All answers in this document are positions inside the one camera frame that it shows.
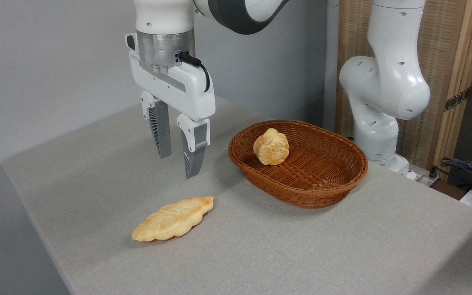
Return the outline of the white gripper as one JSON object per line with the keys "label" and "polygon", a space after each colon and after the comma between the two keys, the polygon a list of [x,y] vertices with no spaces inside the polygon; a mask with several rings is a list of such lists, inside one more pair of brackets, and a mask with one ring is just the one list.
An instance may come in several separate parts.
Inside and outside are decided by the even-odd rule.
{"label": "white gripper", "polygon": [[152,35],[135,32],[125,36],[134,80],[141,93],[144,118],[160,158],[172,155],[168,105],[182,114],[181,129],[186,179],[202,168],[211,144],[210,120],[216,111],[212,80],[201,67],[180,60],[181,53],[195,56],[195,34]]}

